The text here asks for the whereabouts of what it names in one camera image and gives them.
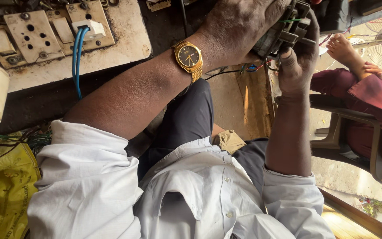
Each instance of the blue wire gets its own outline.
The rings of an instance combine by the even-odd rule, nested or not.
[[[77,55],[77,62],[76,62],[76,81],[75,81],[75,83],[76,83],[76,90],[78,92],[79,100],[82,100],[82,93],[81,93],[81,89],[79,88],[79,66],[81,63],[82,44],[84,42],[85,34],[89,30],[90,30],[89,27],[83,29],[82,33],[80,34],[79,45],[78,45],[78,55]]]
[[[81,36],[83,29],[79,29],[78,33],[75,38],[75,44],[73,45],[73,60],[72,60],[72,76],[73,76],[73,82],[75,83],[76,86],[76,56],[77,56],[77,50],[78,50],[78,43],[79,43],[79,38]]]

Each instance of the gold wristwatch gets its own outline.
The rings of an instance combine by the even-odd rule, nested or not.
[[[203,75],[203,59],[197,46],[188,41],[180,41],[172,47],[175,48],[175,57],[178,64],[192,74],[192,83],[200,79]]]

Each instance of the hand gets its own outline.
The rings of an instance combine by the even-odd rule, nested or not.
[[[308,94],[310,80],[318,59],[319,25],[313,10],[308,13],[311,23],[307,29],[306,38],[316,42],[313,46],[297,42],[295,51],[288,47],[280,55],[279,89],[283,96],[300,96]]]
[[[382,80],[382,69],[379,68],[377,65],[371,62],[365,62],[365,65],[363,67],[365,68],[366,72],[375,74],[378,76],[379,79]]]
[[[200,29],[187,38],[202,51],[203,72],[260,59],[254,44],[291,0],[218,0]]]

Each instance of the white shirt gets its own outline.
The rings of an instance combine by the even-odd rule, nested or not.
[[[320,216],[313,175],[264,168],[260,196],[235,158],[207,137],[164,157],[139,187],[126,139],[83,124],[51,126],[28,208],[32,238],[335,238]]]

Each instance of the watch face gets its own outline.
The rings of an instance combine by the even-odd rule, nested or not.
[[[184,46],[178,52],[179,61],[186,66],[197,64],[200,56],[197,50],[192,46]]]

